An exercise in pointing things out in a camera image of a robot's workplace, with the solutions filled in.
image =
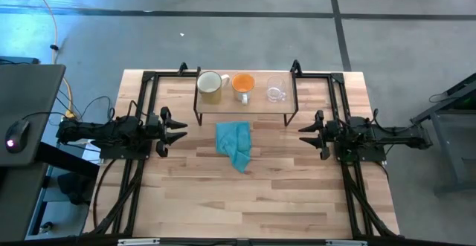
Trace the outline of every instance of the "glass mug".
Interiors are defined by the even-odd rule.
[[[268,89],[266,96],[270,102],[284,101],[286,99],[286,84],[284,79],[279,76],[273,76],[268,79]]]

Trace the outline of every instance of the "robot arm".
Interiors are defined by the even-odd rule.
[[[410,127],[384,128],[374,119],[351,117],[349,123],[342,120],[328,120],[324,125],[324,113],[315,114],[315,122],[299,132],[318,131],[317,137],[299,139],[322,149],[321,159],[330,156],[327,142],[334,142],[342,161],[385,161],[384,145],[404,144],[411,148],[427,149],[432,145],[427,131],[421,125]]]
[[[146,152],[148,141],[158,140],[155,150],[161,157],[167,157],[168,149],[165,145],[171,145],[178,139],[184,137],[186,132],[169,133],[167,128],[180,129],[187,127],[187,124],[172,120],[172,114],[167,107],[161,109],[159,120],[158,115],[151,114],[147,123],[143,123],[133,116],[116,117],[104,124],[81,123],[76,120],[64,120],[60,123],[57,138],[58,143],[79,139],[94,139],[91,143],[100,149],[115,150],[122,156],[127,153]]]

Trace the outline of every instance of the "concrete floor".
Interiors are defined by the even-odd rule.
[[[475,14],[476,0],[338,0],[342,13]],[[52,7],[331,13],[330,0],[49,0]],[[41,0],[0,0],[0,8],[42,7]],[[0,14],[0,54],[50,62],[48,15]],[[57,16],[61,53],[74,102],[117,96],[125,68],[343,71],[334,19],[154,16]],[[474,21],[343,20],[352,71],[363,71],[373,108],[385,125],[404,126],[431,104],[428,97],[475,72]],[[105,101],[85,120],[106,120]],[[54,110],[62,110],[55,104]],[[54,143],[54,126],[44,141]],[[427,151],[395,146],[388,171],[402,235],[476,244],[476,192],[437,198],[449,183],[438,145]]]

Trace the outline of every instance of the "white cup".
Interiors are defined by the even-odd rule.
[[[202,99],[206,103],[219,103],[222,97],[222,88],[230,82],[227,74],[220,76],[215,71],[206,71],[200,74],[196,82]]]
[[[254,88],[254,78],[250,74],[237,74],[233,77],[231,86],[235,98],[244,106],[248,105],[251,90]]]

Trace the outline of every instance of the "blue towel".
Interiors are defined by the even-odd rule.
[[[216,124],[216,151],[230,157],[231,164],[241,173],[250,162],[251,136],[248,122]]]

